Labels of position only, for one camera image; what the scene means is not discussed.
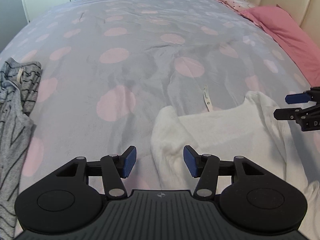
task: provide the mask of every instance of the bed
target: bed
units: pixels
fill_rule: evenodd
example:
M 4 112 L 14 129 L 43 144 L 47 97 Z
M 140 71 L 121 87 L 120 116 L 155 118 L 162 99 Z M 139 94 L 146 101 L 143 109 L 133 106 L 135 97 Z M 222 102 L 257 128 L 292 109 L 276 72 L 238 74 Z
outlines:
M 280 5 L 320 46 L 320 0 L 248 1 Z M 150 137 L 161 108 L 207 111 L 204 85 L 215 110 L 238 106 L 249 90 L 287 107 L 287 94 L 310 88 L 268 34 L 215 0 L 71 2 L 21 30 L 0 64 L 9 57 L 43 68 L 19 192 L 77 156 L 96 161 L 130 145 L 138 155 L 127 190 L 160 189 Z M 290 128 L 308 180 L 320 180 L 320 132 Z M 89 184 L 103 192 L 100 178 Z

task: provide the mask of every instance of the screw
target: screw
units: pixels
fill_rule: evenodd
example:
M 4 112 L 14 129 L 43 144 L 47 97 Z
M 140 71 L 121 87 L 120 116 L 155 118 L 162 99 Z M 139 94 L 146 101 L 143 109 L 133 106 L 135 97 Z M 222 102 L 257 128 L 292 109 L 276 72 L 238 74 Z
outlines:
M 212 191 L 207 188 L 197 190 L 197 195 L 200 197 L 209 197 L 212 195 Z
M 120 189 L 120 188 L 113 188 L 111 190 L 109 190 L 109 195 L 113 196 L 113 197 L 120 197 L 124 194 L 124 190 Z

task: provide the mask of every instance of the ribbed black surface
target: ribbed black surface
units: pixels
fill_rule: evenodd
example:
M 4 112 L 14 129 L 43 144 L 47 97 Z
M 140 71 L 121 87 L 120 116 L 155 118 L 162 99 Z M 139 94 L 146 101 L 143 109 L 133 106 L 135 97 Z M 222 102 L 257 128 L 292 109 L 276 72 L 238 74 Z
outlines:
M 299 232 L 256 236 L 226 222 L 213 203 L 188 191 L 135 190 L 128 199 L 110 202 L 86 228 L 59 236 L 23 232 L 18 240 L 302 240 Z

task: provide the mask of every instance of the clothing tag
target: clothing tag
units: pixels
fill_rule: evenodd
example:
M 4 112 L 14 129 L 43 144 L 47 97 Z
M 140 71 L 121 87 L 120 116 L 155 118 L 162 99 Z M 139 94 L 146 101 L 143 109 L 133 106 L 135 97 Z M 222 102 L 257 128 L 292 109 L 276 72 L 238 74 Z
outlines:
M 23 68 L 20 68 L 19 69 L 19 72 L 18 72 L 18 75 L 17 75 L 17 82 L 19 83 L 19 84 L 21 84 L 21 76 L 22 76 L 22 74 L 23 74 Z
M 203 89 L 203 98 L 204 98 L 205 104 L 206 104 L 209 112 L 213 111 L 213 106 L 212 106 L 212 103 L 211 103 L 211 100 L 209 97 L 209 89 L 208 89 L 207 85 L 205 85 L 204 89 Z

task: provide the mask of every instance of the white garment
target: white garment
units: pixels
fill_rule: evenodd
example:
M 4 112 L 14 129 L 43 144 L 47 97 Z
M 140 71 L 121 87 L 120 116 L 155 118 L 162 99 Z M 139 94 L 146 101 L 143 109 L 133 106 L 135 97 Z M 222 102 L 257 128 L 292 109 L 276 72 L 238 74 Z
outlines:
M 279 108 L 261 92 L 249 91 L 238 107 L 178 117 L 172 106 L 160 110 L 151 137 L 152 155 L 162 190 L 190 189 L 194 179 L 183 161 L 183 148 L 233 161 L 242 155 L 299 189 L 308 201 L 299 231 L 310 240 L 320 239 L 319 182 L 308 185 L 287 121 L 277 121 Z M 219 177 L 217 194 L 231 184 Z

